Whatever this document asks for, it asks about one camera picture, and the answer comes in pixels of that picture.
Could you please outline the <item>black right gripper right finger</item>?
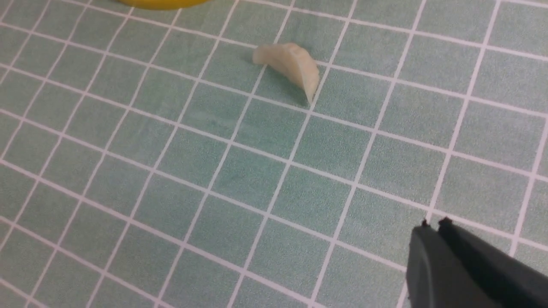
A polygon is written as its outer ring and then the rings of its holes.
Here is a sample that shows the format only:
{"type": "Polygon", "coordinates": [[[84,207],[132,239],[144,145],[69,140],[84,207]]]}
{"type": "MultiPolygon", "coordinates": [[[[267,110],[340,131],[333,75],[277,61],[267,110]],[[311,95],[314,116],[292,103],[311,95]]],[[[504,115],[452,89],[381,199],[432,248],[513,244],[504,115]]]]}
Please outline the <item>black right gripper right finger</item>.
{"type": "Polygon", "coordinates": [[[438,225],[438,234],[468,275],[501,308],[547,307],[546,275],[454,224],[450,218],[443,218],[438,225]]]}

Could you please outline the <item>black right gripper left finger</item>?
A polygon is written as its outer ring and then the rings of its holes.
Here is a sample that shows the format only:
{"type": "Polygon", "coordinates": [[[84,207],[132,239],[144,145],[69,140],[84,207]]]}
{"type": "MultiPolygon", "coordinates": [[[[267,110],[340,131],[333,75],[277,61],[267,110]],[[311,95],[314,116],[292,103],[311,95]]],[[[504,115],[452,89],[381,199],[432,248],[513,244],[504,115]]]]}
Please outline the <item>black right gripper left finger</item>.
{"type": "Polygon", "coordinates": [[[427,220],[411,232],[406,283],[412,308],[501,307],[473,281],[427,220]]]}

